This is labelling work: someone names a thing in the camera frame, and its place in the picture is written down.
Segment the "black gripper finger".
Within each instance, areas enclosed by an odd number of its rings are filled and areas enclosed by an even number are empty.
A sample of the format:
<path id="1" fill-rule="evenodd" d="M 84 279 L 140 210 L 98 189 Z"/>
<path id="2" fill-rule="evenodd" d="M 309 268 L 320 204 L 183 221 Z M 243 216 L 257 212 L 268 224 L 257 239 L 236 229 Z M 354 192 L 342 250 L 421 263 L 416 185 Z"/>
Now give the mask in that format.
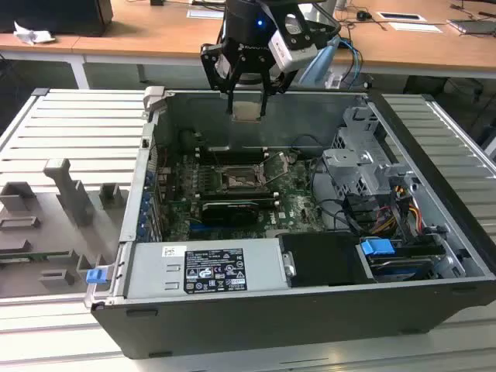
<path id="1" fill-rule="evenodd" d="M 263 62 L 263 66 L 260 70 L 260 76 L 262 79 L 263 93 L 262 102 L 260 107 L 260 116 L 266 115 L 267 101 L 270 96 L 276 94 L 285 93 L 292 81 L 295 79 L 297 70 L 290 71 L 287 73 L 281 72 L 275 80 L 270 79 L 270 69 L 276 64 L 275 59 L 271 57 L 268 62 Z"/>
<path id="2" fill-rule="evenodd" d="M 210 88 L 227 95 L 226 113 L 232 115 L 236 71 L 230 71 L 231 65 L 224 54 L 225 49 L 225 43 L 204 43 L 201 45 L 200 58 Z"/>

